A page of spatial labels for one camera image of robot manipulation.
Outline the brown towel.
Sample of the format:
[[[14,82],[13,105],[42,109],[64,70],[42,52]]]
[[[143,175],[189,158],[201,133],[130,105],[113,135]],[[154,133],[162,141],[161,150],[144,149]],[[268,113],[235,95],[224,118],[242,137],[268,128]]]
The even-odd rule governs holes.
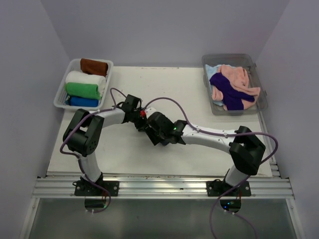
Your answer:
[[[82,58],[80,68],[85,74],[106,77],[109,66],[105,62]]]

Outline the dark grey-blue towel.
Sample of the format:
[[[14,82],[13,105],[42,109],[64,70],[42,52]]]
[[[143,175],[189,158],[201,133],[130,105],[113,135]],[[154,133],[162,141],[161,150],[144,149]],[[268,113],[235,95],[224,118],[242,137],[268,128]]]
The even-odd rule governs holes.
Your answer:
[[[167,140],[167,139],[164,139],[164,140],[162,140],[160,143],[161,143],[163,146],[166,146],[166,145],[170,144],[170,141]]]

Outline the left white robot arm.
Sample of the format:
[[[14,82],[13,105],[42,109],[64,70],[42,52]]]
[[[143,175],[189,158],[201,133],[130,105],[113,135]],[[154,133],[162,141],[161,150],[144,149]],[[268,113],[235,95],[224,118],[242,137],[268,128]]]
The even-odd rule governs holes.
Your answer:
[[[87,181],[86,190],[90,194],[99,195],[104,189],[100,181],[102,172],[95,156],[102,129],[127,122],[139,124],[144,120],[141,111],[142,100],[127,95],[123,102],[110,109],[95,112],[79,109],[75,112],[63,135],[59,151],[76,157],[82,179]]]

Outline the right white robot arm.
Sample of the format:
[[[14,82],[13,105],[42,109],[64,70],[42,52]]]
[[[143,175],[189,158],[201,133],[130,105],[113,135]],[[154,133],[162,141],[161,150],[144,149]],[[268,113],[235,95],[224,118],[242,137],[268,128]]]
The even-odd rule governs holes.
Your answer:
[[[240,126],[237,130],[226,131],[200,127],[193,129],[187,121],[172,122],[154,108],[148,108],[145,114],[147,124],[155,135],[155,142],[201,145],[228,153],[233,166],[222,183],[226,195],[234,195],[239,191],[242,180],[257,174],[266,147],[257,136],[246,135],[251,132],[249,128]]]

